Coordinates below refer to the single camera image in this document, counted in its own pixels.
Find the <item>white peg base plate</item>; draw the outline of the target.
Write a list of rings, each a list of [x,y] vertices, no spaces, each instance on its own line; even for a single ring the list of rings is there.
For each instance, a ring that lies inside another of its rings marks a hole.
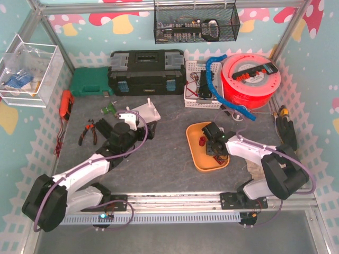
[[[126,110],[136,112],[139,116],[141,116],[146,123],[150,123],[153,121],[159,121],[161,119],[161,116],[153,104],[153,102],[150,100],[150,98],[147,98],[147,103],[140,105],[138,107],[135,107],[133,109],[130,109],[130,107],[126,107]]]

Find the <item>black ribbed rail block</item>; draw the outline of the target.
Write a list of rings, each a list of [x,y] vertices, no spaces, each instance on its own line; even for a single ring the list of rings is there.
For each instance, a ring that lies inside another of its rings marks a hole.
[[[97,130],[102,134],[106,139],[112,140],[113,137],[113,127],[104,119],[100,119],[95,123]]]

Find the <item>green hose nozzle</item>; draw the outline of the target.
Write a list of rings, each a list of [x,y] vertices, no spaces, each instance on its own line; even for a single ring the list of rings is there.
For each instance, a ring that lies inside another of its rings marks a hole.
[[[114,104],[110,103],[108,106],[101,108],[101,113],[103,115],[112,114],[114,117],[117,115],[117,110]]]

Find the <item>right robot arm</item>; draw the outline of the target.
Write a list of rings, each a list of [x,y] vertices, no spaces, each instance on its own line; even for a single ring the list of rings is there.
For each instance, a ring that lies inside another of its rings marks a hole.
[[[267,146],[233,131],[224,133],[215,122],[204,126],[202,132],[216,155],[241,157],[262,167],[264,178],[251,180],[240,189],[248,199],[275,196],[286,200],[310,180],[289,145]]]

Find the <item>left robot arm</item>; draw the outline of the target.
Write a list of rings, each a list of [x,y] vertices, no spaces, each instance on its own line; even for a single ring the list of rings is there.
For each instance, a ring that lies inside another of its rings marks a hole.
[[[118,116],[120,121],[114,126],[104,119],[96,123],[106,141],[88,159],[62,174],[43,174],[35,180],[22,206],[22,213],[33,221],[34,232],[52,231],[71,213],[99,208],[108,212],[115,203],[128,205],[126,199],[113,199],[106,187],[92,180],[153,139],[160,116],[141,111],[119,111]]]

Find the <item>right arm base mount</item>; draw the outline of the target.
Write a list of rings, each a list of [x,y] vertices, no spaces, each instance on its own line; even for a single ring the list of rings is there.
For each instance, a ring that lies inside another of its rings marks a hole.
[[[223,210],[244,210],[268,208],[265,197],[257,199],[248,198],[243,192],[220,193],[220,204]]]

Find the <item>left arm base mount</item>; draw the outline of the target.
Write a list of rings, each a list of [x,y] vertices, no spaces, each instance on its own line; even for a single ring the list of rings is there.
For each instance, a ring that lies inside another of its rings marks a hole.
[[[99,202],[99,205],[108,203],[110,201],[116,201],[116,200],[128,200],[128,195],[126,194],[111,194],[111,195],[105,195],[102,200]],[[112,213],[112,212],[121,212],[127,210],[127,204],[125,202],[115,202],[110,203],[105,206],[97,207],[93,209],[94,211],[104,212],[104,213]]]

